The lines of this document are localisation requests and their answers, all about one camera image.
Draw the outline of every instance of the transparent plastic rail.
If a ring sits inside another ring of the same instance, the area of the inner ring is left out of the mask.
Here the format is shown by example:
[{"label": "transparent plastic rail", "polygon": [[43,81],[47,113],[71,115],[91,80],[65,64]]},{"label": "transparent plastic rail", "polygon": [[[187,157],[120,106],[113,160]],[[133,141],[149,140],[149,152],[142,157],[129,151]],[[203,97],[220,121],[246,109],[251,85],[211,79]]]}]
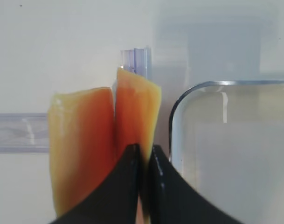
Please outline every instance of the transparent plastic rail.
[{"label": "transparent plastic rail", "polygon": [[46,114],[0,114],[0,153],[47,153]]},{"label": "transparent plastic rail", "polygon": [[146,79],[151,77],[151,49],[122,50],[122,68],[144,76]]}]

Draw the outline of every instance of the fruit slice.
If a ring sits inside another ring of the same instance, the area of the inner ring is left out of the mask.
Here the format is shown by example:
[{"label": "fruit slice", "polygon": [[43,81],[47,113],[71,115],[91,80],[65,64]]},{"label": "fruit slice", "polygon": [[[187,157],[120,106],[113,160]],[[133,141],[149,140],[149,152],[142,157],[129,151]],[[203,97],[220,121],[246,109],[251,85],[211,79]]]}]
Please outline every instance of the fruit slice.
[{"label": "fruit slice", "polygon": [[118,157],[127,145],[138,143],[147,164],[160,103],[160,87],[140,75],[118,69],[115,109]]},{"label": "fruit slice", "polygon": [[55,95],[48,112],[50,172],[57,216],[90,194],[115,163],[110,88]]}]

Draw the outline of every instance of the black tip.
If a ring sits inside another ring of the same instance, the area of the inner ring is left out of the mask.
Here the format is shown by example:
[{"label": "black tip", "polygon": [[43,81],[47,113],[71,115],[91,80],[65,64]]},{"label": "black tip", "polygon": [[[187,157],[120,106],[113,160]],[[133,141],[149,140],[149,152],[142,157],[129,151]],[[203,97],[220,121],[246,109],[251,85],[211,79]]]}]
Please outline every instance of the black tip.
[{"label": "black tip", "polygon": [[155,146],[149,162],[151,224],[240,224],[191,188]]}]

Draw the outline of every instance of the black pointed shape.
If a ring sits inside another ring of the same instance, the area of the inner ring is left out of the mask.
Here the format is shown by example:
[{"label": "black pointed shape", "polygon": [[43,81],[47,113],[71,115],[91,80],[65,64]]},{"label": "black pointed shape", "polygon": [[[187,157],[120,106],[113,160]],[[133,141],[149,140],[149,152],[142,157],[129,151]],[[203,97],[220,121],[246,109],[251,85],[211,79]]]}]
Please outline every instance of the black pointed shape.
[{"label": "black pointed shape", "polygon": [[107,178],[84,201],[52,224],[134,224],[139,166],[139,146],[127,146]]},{"label": "black pointed shape", "polygon": [[160,146],[152,149],[148,191],[151,224],[241,224],[191,188]]}]

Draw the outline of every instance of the white background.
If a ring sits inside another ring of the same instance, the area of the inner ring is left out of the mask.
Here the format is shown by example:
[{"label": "white background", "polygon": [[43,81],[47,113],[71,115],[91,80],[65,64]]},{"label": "white background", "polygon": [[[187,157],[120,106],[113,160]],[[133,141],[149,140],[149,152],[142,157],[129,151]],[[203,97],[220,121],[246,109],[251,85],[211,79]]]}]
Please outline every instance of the white background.
[{"label": "white background", "polygon": [[[191,85],[284,77],[284,0],[0,0],[0,113],[112,86],[120,50],[146,45],[167,148],[169,111]],[[47,155],[0,155],[0,223],[52,218]]]}]

